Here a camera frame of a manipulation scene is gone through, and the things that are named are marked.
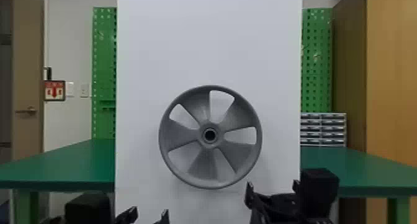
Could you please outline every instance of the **light switch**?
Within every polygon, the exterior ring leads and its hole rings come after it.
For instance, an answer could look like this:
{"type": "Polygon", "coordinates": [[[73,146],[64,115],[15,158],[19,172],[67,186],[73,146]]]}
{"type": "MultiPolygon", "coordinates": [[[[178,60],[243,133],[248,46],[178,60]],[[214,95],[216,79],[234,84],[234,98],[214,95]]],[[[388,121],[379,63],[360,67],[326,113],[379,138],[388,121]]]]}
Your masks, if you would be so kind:
{"type": "Polygon", "coordinates": [[[84,83],[81,84],[81,97],[89,97],[90,96],[90,84],[84,83]]]}
{"type": "Polygon", "coordinates": [[[66,97],[74,97],[74,82],[65,82],[65,93],[66,97]]]}

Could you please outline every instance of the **wooden cabinet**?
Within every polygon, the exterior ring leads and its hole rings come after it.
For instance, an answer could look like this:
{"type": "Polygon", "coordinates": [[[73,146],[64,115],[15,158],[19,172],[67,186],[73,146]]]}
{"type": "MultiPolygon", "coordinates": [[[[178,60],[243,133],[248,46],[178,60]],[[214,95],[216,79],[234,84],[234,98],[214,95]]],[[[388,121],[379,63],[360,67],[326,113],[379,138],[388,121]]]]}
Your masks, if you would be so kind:
{"type": "MultiPolygon", "coordinates": [[[[333,105],[348,114],[349,146],[417,166],[417,0],[342,0],[334,27],[333,105]]],[[[343,200],[341,223],[385,223],[386,209],[343,200]]],[[[417,223],[415,199],[410,213],[417,223]]]]}

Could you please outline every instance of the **green pegboard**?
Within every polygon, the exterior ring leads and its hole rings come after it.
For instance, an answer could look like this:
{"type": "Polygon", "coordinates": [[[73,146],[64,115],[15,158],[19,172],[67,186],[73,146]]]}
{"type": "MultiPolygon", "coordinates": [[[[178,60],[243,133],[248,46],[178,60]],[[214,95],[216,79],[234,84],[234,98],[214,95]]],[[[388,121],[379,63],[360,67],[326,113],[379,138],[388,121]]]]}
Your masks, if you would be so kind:
{"type": "Polygon", "coordinates": [[[116,8],[95,7],[92,21],[93,139],[114,139],[116,121],[116,8]]]}
{"type": "Polygon", "coordinates": [[[333,10],[304,9],[302,112],[332,111],[333,10]]]}

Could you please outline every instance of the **wall outlet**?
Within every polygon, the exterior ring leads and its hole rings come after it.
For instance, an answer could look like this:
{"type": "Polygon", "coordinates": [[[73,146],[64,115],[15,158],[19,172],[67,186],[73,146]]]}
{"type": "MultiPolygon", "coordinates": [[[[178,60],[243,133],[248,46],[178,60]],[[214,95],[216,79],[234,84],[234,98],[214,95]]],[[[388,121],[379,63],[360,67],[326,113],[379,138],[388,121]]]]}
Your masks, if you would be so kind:
{"type": "Polygon", "coordinates": [[[81,97],[90,97],[90,84],[81,84],[81,97]]]}

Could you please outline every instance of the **door handle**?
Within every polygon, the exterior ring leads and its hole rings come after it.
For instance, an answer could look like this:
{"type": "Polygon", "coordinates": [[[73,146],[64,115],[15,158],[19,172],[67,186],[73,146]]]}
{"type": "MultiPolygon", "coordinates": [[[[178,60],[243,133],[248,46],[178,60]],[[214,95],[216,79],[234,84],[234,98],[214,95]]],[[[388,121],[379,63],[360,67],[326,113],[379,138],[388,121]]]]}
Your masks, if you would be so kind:
{"type": "Polygon", "coordinates": [[[34,115],[36,114],[36,111],[37,110],[34,107],[29,106],[26,110],[15,110],[14,113],[34,115]]]}

